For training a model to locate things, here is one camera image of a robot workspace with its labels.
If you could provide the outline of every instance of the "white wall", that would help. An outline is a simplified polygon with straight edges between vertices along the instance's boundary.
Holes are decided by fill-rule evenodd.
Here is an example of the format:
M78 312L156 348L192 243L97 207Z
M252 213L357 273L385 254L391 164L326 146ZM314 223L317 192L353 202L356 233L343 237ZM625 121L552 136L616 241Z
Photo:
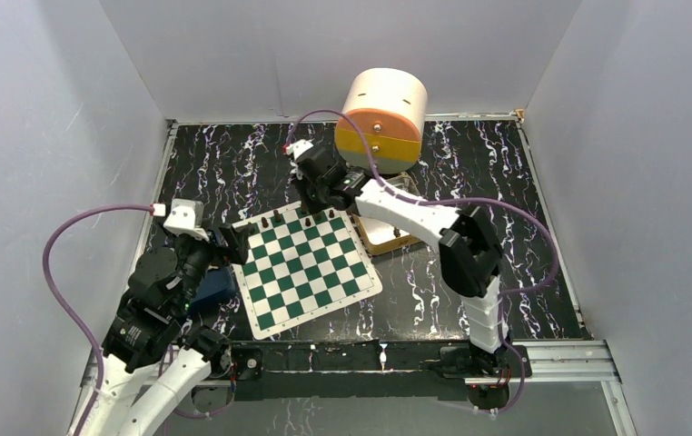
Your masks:
M638 431L692 434L692 1L585 0L526 119Z
M149 203L164 119L96 1L0 1L0 435L63 435L89 345L46 288L41 251L68 217ZM143 217L64 235L53 270L103 336Z
M509 112L536 89L580 0L101 0L167 118L273 121L341 109L375 66L427 113Z

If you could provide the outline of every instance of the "black marble surface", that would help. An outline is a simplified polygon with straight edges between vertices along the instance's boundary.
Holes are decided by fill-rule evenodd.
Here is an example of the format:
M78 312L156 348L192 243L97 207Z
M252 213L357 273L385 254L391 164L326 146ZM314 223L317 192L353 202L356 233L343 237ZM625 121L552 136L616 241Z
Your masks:
M163 181L160 202L175 197L205 203L213 223L232 223L298 200L288 184L282 146L290 124L181 126ZM296 137L333 147L334 124L302 124ZM484 196L512 203L545 222L526 155L512 121L426 123L420 161L409 174L430 199ZM491 210L505 260L501 287L539 282L549 248L536 229L502 210ZM148 247L164 243L152 227ZM423 244L373 258L383 292L342 311L272 337L294 341L439 340L467 337L460 298L440 278L437 256ZM509 297L515 339L581 339L582 331L562 275L538 294ZM189 326L206 323L234 340L252 333L235 296L202 310Z

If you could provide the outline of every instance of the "metal frame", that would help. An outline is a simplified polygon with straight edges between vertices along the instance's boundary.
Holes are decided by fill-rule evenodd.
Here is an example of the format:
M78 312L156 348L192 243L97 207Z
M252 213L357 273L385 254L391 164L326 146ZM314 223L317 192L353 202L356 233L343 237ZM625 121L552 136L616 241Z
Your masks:
M632 422L632 417L629 415L629 407L627 407L627 401L624 399L624 392L621 390L621 383L619 381L604 381L602 385L616 434L618 436L637 436L635 423Z
M285 116L280 117L278 120L271 121L188 121L183 123L175 122L173 125L215 125L215 124L284 124L284 123L294 123L298 119L298 116ZM469 121L469 120L491 120L491 121L519 121L519 117L514 112L498 112L492 114L467 114L467 113L450 113L450 114L427 114L424 121ZM319 124L319 123L335 123L338 121L336 118L329 119L314 119L307 120L306 123Z
M541 184L539 183L539 178L536 176L536 164L533 162L533 154L530 152L530 144L528 142L528 137L525 135L525 129L522 128L522 122L517 122L519 141L522 143L522 150L525 152L525 156L528 158L528 167L530 168L530 173L533 175L533 185L536 186L536 192L539 194L539 202L541 203L541 209L544 211L544 216L547 218L547 226L549 228L549 233L552 235L552 239L557 241L557 233L555 232L555 227L552 225L552 219L549 216L549 209L547 208L547 200L544 197L544 193L541 191ZM563 272L563 277L565 277L565 284L568 286L568 295L570 296L570 302L573 304L573 308L577 312L577 316L580 319L578 298L576 296L576 291L573 289L573 283L568 275L568 267L565 264L565 258L562 255L562 251L558 245L558 258L560 261L560 270Z
M515 341L528 349L533 375L526 382L617 382L618 373L604 341ZM495 384L494 378L468 378L467 384Z

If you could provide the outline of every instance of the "chessboard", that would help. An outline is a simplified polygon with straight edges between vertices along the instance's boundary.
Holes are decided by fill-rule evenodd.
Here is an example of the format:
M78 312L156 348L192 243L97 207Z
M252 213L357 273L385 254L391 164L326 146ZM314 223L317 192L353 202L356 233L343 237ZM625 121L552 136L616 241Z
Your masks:
M345 212L313 216L301 202L235 224L252 224L250 255L234 265L252 336L265 339L374 296L383 287Z

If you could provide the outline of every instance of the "purple cable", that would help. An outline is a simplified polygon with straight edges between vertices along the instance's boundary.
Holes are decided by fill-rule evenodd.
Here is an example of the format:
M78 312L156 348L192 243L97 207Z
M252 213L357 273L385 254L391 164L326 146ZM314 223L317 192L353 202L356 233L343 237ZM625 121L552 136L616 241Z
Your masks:
M89 327L86 326L86 324L78 315L78 313L76 313L74 309L71 308L71 305L68 304L63 295L60 293L60 291L57 290L57 285L54 284L54 279L52 278L52 269L49 267L49 254L52 252L52 247L54 246L54 243L57 241L57 238L60 237L60 235L65 230L67 230L68 227L78 223L79 221L82 221L84 218L89 218L90 216L97 215L99 213L111 211L146 211L148 213L153 213L153 207L151 205L144 206L141 204L114 204L110 206L98 207L96 209L92 209L84 213L79 213L75 217L63 223L63 225L58 227L57 230L55 230L54 233L52 233L52 236L50 236L49 240L46 241L46 245L44 246L44 253L41 256L41 266L44 269L44 279L46 280L46 285L49 286L49 290L52 291L52 295L54 295L54 298L57 300L60 306L63 307L68 316L70 316L71 319L74 320L76 325L79 326L79 329L81 329L84 336L86 336L86 339L89 340L89 343L92 346L92 353L94 355L94 358L97 360L97 381L94 384L94 390L89 396L89 402L86 404L86 407L84 408L84 411L82 412L79 421L76 423L76 430L74 431L74 436L77 436L79 433L81 433L81 430L84 427L84 424L86 423L86 419L89 416L89 412L92 410L92 406L94 402L97 400L97 394L100 391L100 388L103 387L105 367L103 366L103 354L100 351L100 343L97 342L97 339L95 339L94 335L92 334L92 331L89 330Z
M357 134L360 137L360 140L362 141L362 145L365 147L365 153L368 156L368 163L370 164L371 172L373 175L373 178L378 182L378 184L384 189L384 191L387 191L389 194L393 195L395 198L405 202L405 203L412 203L412 204L418 204L420 206L437 206L437 205L443 205L443 206L448 206L448 205L456 205L456 204L463 204L463 203L469 203L469 204L483 204L487 206L495 206L495 207L500 207L502 209L506 209L509 212L515 213L523 218L525 218L526 221L531 223L533 226L535 226L539 232L541 233L541 236L544 237L544 239L547 240L547 243L549 244L549 250L551 251L552 254L552 266L549 268L549 273L547 276L539 282L538 284L534 284L533 286L529 286L527 288L518 288L518 289L509 289L506 291L501 291L499 293L499 296L501 295L510 295L510 294L515 294L515 293L527 293L527 292L535 292L538 291L539 289L549 285L551 282L555 280L555 277L558 275L559 271L559 256L558 256L558 249L555 246L555 242L552 239L551 233L549 233L549 230L547 227L544 226L536 217L531 215L530 213L527 213L523 211L522 209L519 209L516 206L513 206L509 203L504 203L500 202L498 200L493 200L491 198L484 198L484 197L466 197L466 198L453 198L449 200L437 200L437 201L428 201L428 200L417 200L414 198L407 197L401 193L401 191L395 191L393 186L391 186L390 183L387 183L383 177L381 177L380 174L378 174L378 165L375 163L375 159L373 158L372 155L372 150L370 146L368 145L368 141L365 138L365 135L362 133L362 130L360 127L354 123L354 121L346 114L342 114L339 111L333 111L331 109L319 109L316 111L311 111L301 118L296 121L292 127L290 128L290 131L287 133L287 144L292 143L292 137L295 135L295 129L298 128L298 124L303 121L306 117L312 115L312 114L320 114L320 113L326 113L326 114L335 114L338 115L339 117L343 118L346 120L350 125L351 128L353 128ZM501 325L502 322L504 322L504 299L499 298L499 326ZM525 362L522 361L522 355L517 351L517 349L511 344L508 343L504 340L504 332L498 328L498 333L499 333L499 341L507 347L508 350L513 352L517 357L518 357L518 362L519 362L519 368L520 368L520 376L519 376L519 387L517 389L517 393L512 397L511 401L509 401L504 407L502 407L500 410L501 411L507 411L511 409L515 403L519 400L520 395L522 395L522 390L525 385Z

